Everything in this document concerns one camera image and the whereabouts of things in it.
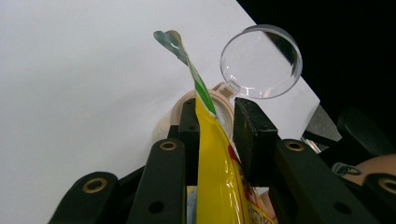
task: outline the yellow packet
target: yellow packet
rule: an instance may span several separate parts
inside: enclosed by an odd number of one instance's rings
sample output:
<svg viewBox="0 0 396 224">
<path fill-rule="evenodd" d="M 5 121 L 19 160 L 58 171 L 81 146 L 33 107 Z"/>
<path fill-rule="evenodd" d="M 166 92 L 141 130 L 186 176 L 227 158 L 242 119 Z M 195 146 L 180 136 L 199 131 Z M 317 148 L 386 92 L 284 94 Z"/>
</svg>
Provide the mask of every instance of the yellow packet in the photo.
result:
<svg viewBox="0 0 396 224">
<path fill-rule="evenodd" d="M 240 160 L 217 117 L 205 83 L 191 63 L 176 31 L 154 37 L 190 68 L 200 125 L 196 223 L 274 223 L 258 192 L 246 181 Z"/>
</svg>

